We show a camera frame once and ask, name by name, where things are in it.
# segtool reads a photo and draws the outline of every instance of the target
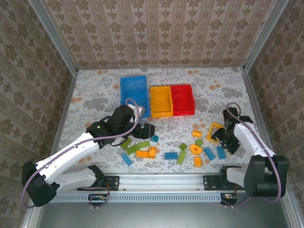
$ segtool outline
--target floral tablecloth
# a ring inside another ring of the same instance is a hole
[[[155,159],[130,156],[133,164],[128,167],[121,154],[125,151],[120,147],[110,145],[81,159],[69,171],[77,171],[89,165],[97,165],[104,173],[177,173],[177,172],[218,172],[223,165],[239,165],[246,167],[250,155],[243,148],[227,158],[219,160],[216,147],[206,140],[206,135],[212,122],[223,125],[222,111],[228,102],[237,102],[242,108],[242,114],[254,119],[252,108],[240,68],[151,68],[151,69],[119,69],[119,70],[80,70],[68,110],[65,126],[59,148],[64,148],[74,141],[93,122],[111,115],[120,105],[120,78],[124,76],[146,75],[148,88],[150,86],[191,84],[196,109],[193,116],[144,118],[142,123],[151,123],[156,127],[155,134],[159,136]],[[194,167],[194,155],[189,151],[191,144],[197,138],[192,136],[193,129],[202,131],[202,147],[209,147],[216,158],[210,161],[202,153],[202,167]],[[143,140],[133,139],[134,143]],[[165,160],[164,153],[181,150],[178,146],[185,143],[187,154],[182,165],[176,160]]]

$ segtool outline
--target lime green lego brick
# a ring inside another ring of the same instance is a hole
[[[196,144],[197,146],[201,146],[201,145],[204,144],[204,143],[203,143],[203,141],[202,141],[201,139],[197,139],[197,140],[195,140],[195,144]]]
[[[134,146],[131,146],[127,148],[125,151],[127,152],[128,155],[135,153],[137,150],[139,150],[138,145],[135,144]]]
[[[179,159],[177,160],[177,163],[178,163],[179,165],[182,164],[182,162],[183,162],[184,159],[185,159],[185,156],[186,156],[186,152],[185,152],[185,151],[182,151],[181,154],[180,154]]]
[[[187,149],[187,146],[186,146],[186,144],[182,143],[182,144],[179,146],[179,148],[180,148],[182,151],[184,151],[185,149]]]
[[[131,142],[132,142],[132,139],[128,138],[123,144],[120,145],[120,147],[125,150],[128,148],[128,146],[130,145]]]
[[[150,141],[139,142],[137,145],[139,149],[146,148],[150,146]]]

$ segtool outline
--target patterned wallpaper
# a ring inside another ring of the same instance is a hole
[[[304,212],[304,1],[290,0],[250,69],[276,153]]]
[[[0,227],[18,227],[21,168],[47,157],[71,74],[26,0],[0,1]]]
[[[275,0],[42,0],[80,69],[242,65]]]

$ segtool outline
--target yellow bin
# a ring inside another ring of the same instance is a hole
[[[170,86],[150,87],[152,117],[173,116],[173,102]]]

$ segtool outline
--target plastic bin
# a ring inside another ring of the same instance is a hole
[[[150,94],[152,117],[173,116],[171,87],[169,85],[150,87]]]
[[[150,103],[148,97],[147,78],[143,76],[122,77],[120,79],[121,104],[127,98],[132,98],[138,105],[145,108],[143,118],[150,117]]]
[[[194,115],[195,102],[191,85],[171,85],[173,116]]]

